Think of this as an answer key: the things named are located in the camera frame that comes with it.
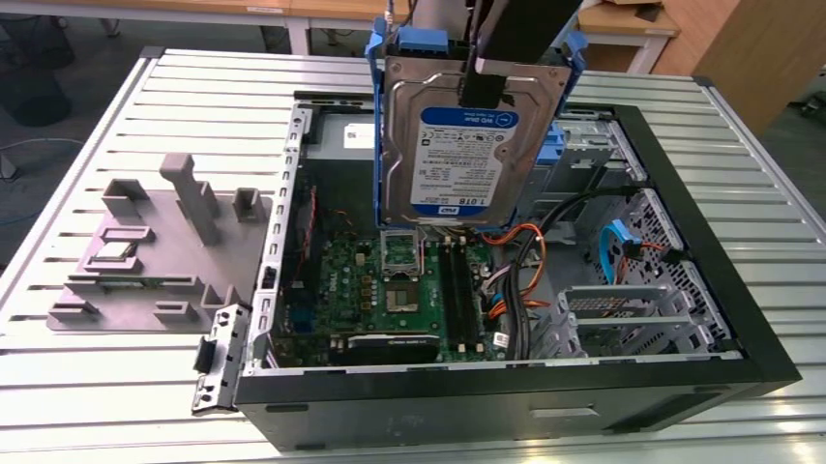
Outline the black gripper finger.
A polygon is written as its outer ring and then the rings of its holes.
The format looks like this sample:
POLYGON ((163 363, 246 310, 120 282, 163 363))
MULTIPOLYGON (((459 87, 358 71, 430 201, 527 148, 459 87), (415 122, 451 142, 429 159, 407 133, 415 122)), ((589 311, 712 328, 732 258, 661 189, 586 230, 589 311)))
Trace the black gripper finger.
POLYGON ((507 77, 469 71, 462 79, 458 104, 462 107, 498 107, 507 77))

